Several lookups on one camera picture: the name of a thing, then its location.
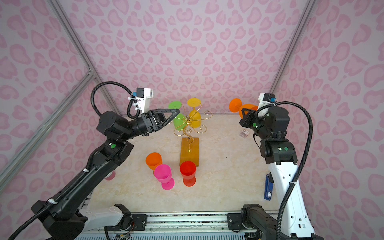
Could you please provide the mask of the orange wine glass back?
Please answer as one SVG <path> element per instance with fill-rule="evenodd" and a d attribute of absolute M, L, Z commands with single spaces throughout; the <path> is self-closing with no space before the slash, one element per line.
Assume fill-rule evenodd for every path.
<path fill-rule="evenodd" d="M 250 110 L 257 110 L 258 106 L 253 105 L 253 104 L 243 104 L 243 102 L 240 99 L 233 99 L 231 100 L 229 104 L 229 110 L 232 113 L 238 113 L 240 118 L 243 118 L 243 109 L 250 109 Z"/>

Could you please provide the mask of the orange wine glass front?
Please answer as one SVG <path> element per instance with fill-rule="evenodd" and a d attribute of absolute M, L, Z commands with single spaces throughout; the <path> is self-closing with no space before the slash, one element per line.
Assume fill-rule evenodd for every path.
<path fill-rule="evenodd" d="M 162 159 L 162 156 L 161 154 L 159 153 L 150 153 L 147 157 L 146 157 L 146 164 L 147 166 L 152 170 L 154 171 L 159 165 L 162 165 L 163 164 L 163 159 Z"/>

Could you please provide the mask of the pink wine glass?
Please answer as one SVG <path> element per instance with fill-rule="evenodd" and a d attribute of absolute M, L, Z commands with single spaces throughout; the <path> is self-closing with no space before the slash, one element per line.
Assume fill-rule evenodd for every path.
<path fill-rule="evenodd" d="M 175 181 L 172 178 L 172 169 L 170 166 L 162 164 L 154 170 L 155 178 L 161 183 L 164 190 L 171 190 L 175 186 Z"/>

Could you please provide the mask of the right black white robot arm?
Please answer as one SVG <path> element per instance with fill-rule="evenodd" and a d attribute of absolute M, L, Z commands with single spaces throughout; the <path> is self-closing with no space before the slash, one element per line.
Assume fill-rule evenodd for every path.
<path fill-rule="evenodd" d="M 244 205 L 243 224 L 255 227 L 267 240 L 320 240 L 322 237 L 315 233 L 299 184 L 311 146 L 313 121 L 305 108 L 290 103 L 305 114 L 309 125 L 305 150 L 299 161 L 293 143 L 286 138 L 290 117 L 282 107 L 284 104 L 269 104 L 256 111 L 242 110 L 240 125 L 253 130 L 261 139 L 260 153 L 272 175 L 280 204 L 276 218 L 260 205 Z"/>

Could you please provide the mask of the red wine glass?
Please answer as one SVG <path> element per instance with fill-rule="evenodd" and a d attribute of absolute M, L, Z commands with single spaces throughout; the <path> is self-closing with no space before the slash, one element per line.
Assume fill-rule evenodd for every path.
<path fill-rule="evenodd" d="M 196 183 L 196 170 L 196 165 L 191 161 L 186 161 L 181 164 L 180 172 L 185 186 L 192 187 Z"/>

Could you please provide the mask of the green wine glass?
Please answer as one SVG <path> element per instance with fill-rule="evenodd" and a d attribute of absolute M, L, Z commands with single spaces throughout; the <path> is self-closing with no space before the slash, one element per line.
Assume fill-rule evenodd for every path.
<path fill-rule="evenodd" d="M 173 101 L 169 103 L 168 108 L 169 109 L 178 109 L 180 110 L 183 107 L 182 103 L 180 101 Z M 179 113 L 173 120 L 174 127 L 177 131 L 182 131 L 187 126 L 187 120 L 185 115 L 182 113 Z"/>

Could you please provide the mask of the yellow wine glass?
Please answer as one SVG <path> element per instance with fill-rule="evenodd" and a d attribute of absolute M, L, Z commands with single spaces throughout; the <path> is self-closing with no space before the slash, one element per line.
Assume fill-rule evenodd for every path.
<path fill-rule="evenodd" d="M 197 98 L 191 98 L 187 101 L 187 104 L 192 108 L 189 113 L 190 126 L 194 129 L 199 128 L 201 126 L 201 114 L 199 113 L 201 100 Z"/>

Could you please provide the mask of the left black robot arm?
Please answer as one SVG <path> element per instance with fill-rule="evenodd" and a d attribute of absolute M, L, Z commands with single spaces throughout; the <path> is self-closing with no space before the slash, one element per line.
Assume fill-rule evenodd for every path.
<path fill-rule="evenodd" d="M 127 120 L 112 111 L 100 116 L 97 131 L 106 141 L 92 151 L 85 168 L 50 201 L 36 202 L 32 210 L 54 240 L 73 240 L 85 230 L 89 220 L 79 206 L 96 186 L 131 154 L 130 139 L 148 136 L 169 124 L 178 109 L 156 109 Z"/>

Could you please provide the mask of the orange wine glass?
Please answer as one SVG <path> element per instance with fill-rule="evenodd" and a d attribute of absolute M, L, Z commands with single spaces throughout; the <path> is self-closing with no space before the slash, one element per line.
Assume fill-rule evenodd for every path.
<path fill-rule="evenodd" d="M 243 102 L 240 99 L 233 99 L 231 100 L 229 104 L 229 110 L 232 113 L 238 113 L 240 118 L 243 118 L 243 109 L 250 109 L 250 110 L 257 110 L 258 106 L 253 105 L 253 104 L 243 104 Z"/>
<path fill-rule="evenodd" d="M 154 171 L 159 165 L 162 165 L 163 164 L 163 159 L 162 159 L 162 156 L 161 154 L 159 153 L 150 153 L 147 157 L 146 157 L 146 164 L 147 166 L 152 170 Z"/>

